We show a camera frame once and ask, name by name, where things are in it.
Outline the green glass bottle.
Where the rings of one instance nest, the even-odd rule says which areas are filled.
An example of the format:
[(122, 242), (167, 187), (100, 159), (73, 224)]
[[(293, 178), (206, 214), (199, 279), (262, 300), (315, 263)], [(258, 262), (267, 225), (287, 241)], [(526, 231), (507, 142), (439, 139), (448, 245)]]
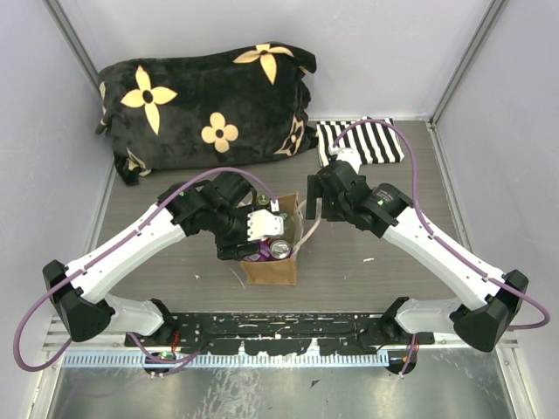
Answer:
[(262, 195), (258, 196), (258, 203), (261, 206), (269, 205), (270, 201), (271, 201), (271, 198), (266, 194), (262, 194)]

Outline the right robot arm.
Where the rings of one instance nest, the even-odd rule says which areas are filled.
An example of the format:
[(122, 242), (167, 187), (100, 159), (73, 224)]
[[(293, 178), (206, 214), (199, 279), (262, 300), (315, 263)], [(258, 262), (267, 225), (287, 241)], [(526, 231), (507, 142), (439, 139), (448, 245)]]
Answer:
[(346, 222), (414, 257), (455, 294), (452, 299), (400, 298), (386, 311), (383, 333), (395, 344), (414, 333), (454, 333), (470, 347), (493, 351), (521, 308), (528, 278), (504, 272), (462, 247), (389, 183), (367, 184), (358, 167), (334, 161), (307, 178), (308, 219)]

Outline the clear glass bottle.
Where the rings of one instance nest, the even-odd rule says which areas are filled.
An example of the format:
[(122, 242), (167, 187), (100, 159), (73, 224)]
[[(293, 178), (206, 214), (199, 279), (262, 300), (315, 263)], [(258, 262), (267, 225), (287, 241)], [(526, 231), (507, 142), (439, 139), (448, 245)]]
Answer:
[(295, 240), (295, 232), (296, 232), (294, 215), (287, 212), (280, 212), (279, 215), (283, 219), (283, 226), (284, 226), (284, 232), (281, 235), (280, 239), (290, 244), (293, 244)]

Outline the purple soda can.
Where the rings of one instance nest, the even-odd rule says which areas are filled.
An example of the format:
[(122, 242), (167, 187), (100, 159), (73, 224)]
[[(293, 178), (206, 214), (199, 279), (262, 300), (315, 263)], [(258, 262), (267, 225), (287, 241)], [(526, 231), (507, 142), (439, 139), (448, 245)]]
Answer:
[(292, 245), (286, 240), (276, 239), (269, 244), (270, 257), (274, 260), (287, 259), (292, 254)]

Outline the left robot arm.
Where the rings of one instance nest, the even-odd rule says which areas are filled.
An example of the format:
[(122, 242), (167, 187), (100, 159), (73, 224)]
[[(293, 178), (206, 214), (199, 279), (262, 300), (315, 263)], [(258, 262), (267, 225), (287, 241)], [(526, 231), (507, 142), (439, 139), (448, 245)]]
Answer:
[(170, 343), (176, 320), (161, 300), (119, 298), (112, 289), (158, 252), (201, 231), (213, 234), (220, 259), (241, 260), (257, 248), (247, 225), (249, 214), (259, 207), (256, 197), (254, 186), (234, 172), (188, 188), (175, 183), (99, 248), (67, 264), (47, 264), (45, 285), (49, 290), (60, 287), (51, 302), (71, 340), (85, 342), (112, 331), (145, 336), (156, 346)]

